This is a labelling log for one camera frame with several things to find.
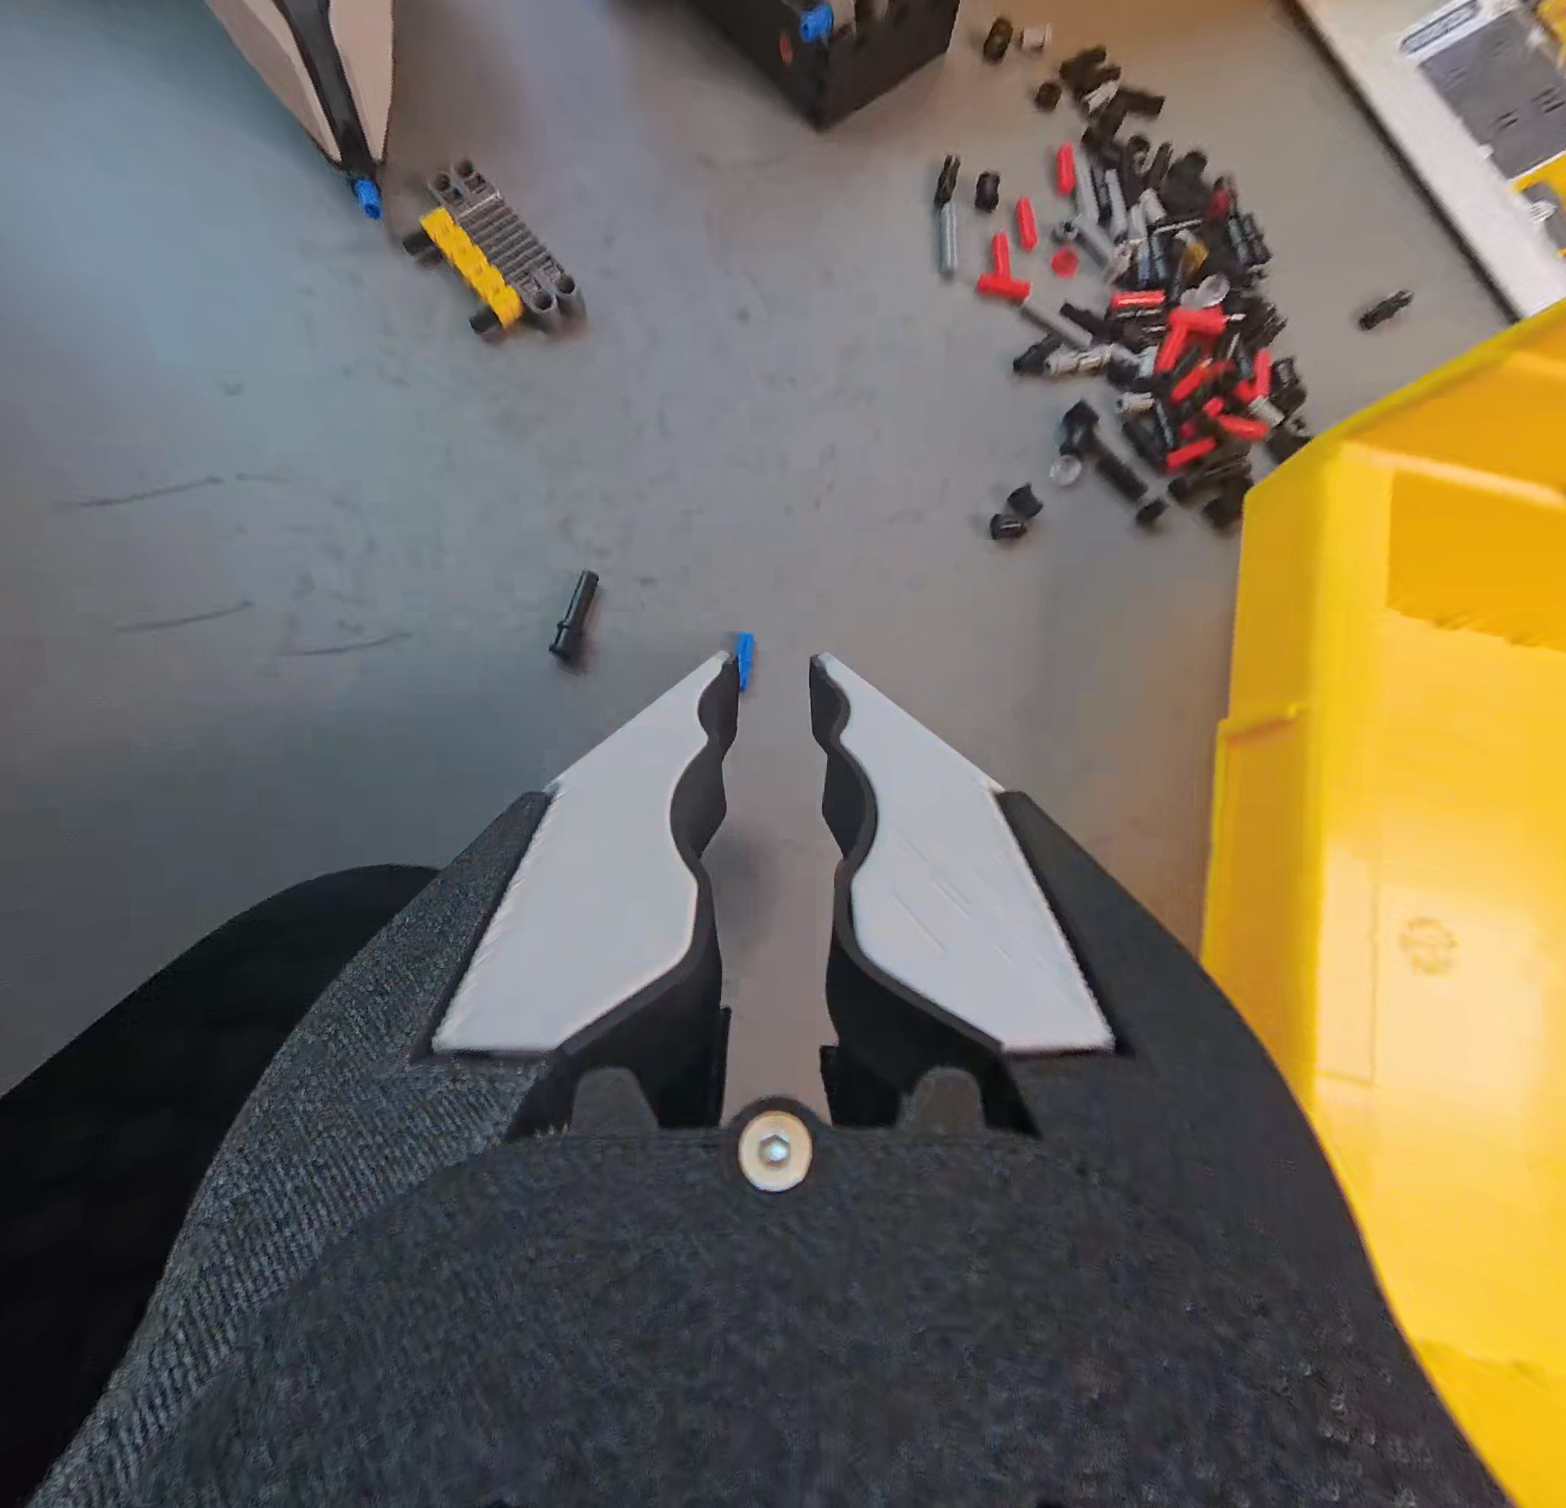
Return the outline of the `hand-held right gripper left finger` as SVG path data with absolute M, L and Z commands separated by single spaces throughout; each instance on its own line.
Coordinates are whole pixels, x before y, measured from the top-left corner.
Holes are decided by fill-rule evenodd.
M 631 1075 L 664 1128 L 721 1119 L 731 1014 L 703 858 L 739 680 L 710 657 L 539 794 L 432 1027 L 434 1057 L 532 1066 L 524 1130 L 565 1125 L 599 1070 Z

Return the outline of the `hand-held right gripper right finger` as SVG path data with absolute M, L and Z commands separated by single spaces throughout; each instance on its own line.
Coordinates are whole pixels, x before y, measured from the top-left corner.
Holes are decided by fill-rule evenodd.
M 821 1052 L 832 1125 L 1036 1130 L 1013 1063 L 1111 1055 L 1111 1021 L 1007 791 L 840 658 L 808 672 L 837 849 Z

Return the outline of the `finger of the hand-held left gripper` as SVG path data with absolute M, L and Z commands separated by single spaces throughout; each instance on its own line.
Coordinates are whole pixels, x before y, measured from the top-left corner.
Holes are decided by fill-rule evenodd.
M 339 170 L 359 161 L 359 113 L 331 0 L 202 0 L 245 61 Z
M 379 170 L 393 94 L 397 0 L 302 0 L 300 48 L 343 170 Z

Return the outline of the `black lego pin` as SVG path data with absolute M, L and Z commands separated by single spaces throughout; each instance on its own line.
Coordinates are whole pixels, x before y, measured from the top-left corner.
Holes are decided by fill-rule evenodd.
M 599 587 L 600 578 L 596 570 L 583 569 L 579 572 L 565 613 L 558 619 L 555 637 L 548 645 L 548 654 L 563 668 L 573 670 L 581 660 L 586 634 L 600 592 Z

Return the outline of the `yellow plastic bin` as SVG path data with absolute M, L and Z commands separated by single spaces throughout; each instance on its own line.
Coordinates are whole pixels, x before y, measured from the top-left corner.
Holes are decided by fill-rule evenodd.
M 1563 1505 L 1565 312 L 1243 510 L 1201 960 L 1514 1505 Z

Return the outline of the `yellow black lego model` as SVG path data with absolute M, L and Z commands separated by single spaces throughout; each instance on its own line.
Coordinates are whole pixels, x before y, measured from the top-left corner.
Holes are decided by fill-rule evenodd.
M 682 0 L 813 128 L 827 130 L 950 50 L 963 0 Z

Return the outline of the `pile of small lego pins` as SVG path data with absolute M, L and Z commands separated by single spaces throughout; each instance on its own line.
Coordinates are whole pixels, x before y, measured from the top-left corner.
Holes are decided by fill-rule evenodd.
M 1178 507 L 1238 538 L 1258 466 L 1313 438 L 1308 386 L 1281 350 L 1263 224 L 1202 149 L 1153 143 L 1165 97 L 1129 82 L 1106 46 L 1065 56 L 1031 102 L 1082 122 L 1047 157 L 1067 211 L 1043 223 L 1033 198 L 982 169 L 971 211 L 1010 215 L 972 290 L 1034 332 L 1015 378 L 1108 389 L 1106 407 L 1077 399 L 1062 412 L 1049 481 L 1100 481 L 1145 533 Z

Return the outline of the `instruction booklet on stand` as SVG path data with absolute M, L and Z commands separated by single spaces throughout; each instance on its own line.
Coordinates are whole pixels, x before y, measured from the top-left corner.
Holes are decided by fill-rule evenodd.
M 1498 299 L 1525 321 L 1565 296 L 1553 257 L 1426 77 L 1403 58 L 1410 28 L 1454 0 L 1292 0 L 1322 50 L 1419 182 Z

